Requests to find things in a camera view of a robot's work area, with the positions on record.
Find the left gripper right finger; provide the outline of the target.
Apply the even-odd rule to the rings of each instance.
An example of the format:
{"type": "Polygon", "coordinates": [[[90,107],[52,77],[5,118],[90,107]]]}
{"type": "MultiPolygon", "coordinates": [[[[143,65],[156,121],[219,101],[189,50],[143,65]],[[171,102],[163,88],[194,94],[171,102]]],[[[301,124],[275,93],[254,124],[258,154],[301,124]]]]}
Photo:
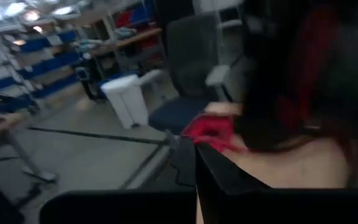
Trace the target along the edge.
{"type": "Polygon", "coordinates": [[[205,223],[358,223],[358,189],[275,189],[208,144],[196,147],[205,223]]]}

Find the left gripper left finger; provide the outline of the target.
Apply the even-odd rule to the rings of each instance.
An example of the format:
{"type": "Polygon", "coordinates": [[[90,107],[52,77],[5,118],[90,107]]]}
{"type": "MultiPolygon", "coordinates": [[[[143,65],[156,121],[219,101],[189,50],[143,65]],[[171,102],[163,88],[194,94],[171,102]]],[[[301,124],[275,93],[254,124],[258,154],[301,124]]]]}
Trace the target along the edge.
{"type": "Polygon", "coordinates": [[[172,188],[75,190],[50,199],[40,210],[40,224],[196,223],[196,149],[183,138],[170,161],[172,188]]]}

